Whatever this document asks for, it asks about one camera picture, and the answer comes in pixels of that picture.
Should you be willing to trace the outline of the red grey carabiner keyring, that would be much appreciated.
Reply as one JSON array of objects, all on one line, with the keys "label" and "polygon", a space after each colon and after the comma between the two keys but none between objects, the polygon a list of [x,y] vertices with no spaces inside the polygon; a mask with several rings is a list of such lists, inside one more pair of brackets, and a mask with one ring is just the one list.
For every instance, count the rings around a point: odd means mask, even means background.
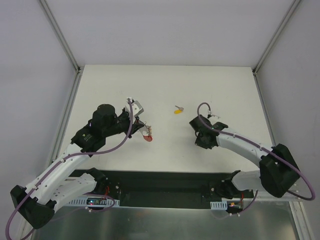
[{"label": "red grey carabiner keyring", "polygon": [[146,122],[144,122],[142,128],[140,128],[138,131],[141,133],[141,135],[145,141],[147,141],[147,142],[153,141],[152,126],[151,125],[148,125]]}]

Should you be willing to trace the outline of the key with yellow tag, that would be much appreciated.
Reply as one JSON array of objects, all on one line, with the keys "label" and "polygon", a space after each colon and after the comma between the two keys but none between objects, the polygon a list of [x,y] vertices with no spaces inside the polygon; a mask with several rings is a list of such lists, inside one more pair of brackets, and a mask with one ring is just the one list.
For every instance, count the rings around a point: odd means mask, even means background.
[{"label": "key with yellow tag", "polygon": [[184,112],[184,108],[183,107],[180,107],[180,106],[177,106],[177,105],[175,105],[175,107],[176,107],[176,110],[174,111],[175,115],[178,115],[178,114],[181,114],[181,113]]}]

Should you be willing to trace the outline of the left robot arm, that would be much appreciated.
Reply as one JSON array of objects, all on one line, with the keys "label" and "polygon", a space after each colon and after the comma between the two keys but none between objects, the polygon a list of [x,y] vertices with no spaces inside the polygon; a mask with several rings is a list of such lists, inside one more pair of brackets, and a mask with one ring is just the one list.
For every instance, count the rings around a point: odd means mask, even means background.
[{"label": "left robot arm", "polygon": [[105,194],[109,188],[107,178],[94,167],[76,180],[62,183],[82,163],[94,155],[100,155],[100,149],[108,137],[124,133],[125,138],[129,139],[135,132],[143,132],[146,125],[139,118],[143,112],[142,105],[133,99],[128,99],[120,115],[110,104],[99,105],[88,123],[76,132],[65,151],[42,174],[25,187],[16,185],[10,191],[17,211],[37,230],[78,196]]}]

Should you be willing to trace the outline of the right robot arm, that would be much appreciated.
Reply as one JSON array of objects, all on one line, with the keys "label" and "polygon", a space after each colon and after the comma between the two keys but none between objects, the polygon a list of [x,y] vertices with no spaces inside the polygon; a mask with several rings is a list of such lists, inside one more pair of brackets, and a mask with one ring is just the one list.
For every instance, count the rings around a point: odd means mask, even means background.
[{"label": "right robot arm", "polygon": [[211,122],[200,115],[190,121],[195,132],[195,145],[203,149],[221,147],[230,150],[258,167],[258,170],[236,170],[215,186],[216,194],[227,199],[237,197],[244,191],[266,191],[281,198],[300,178],[298,166],[289,149],[283,145],[253,145],[252,140],[222,122]]}]

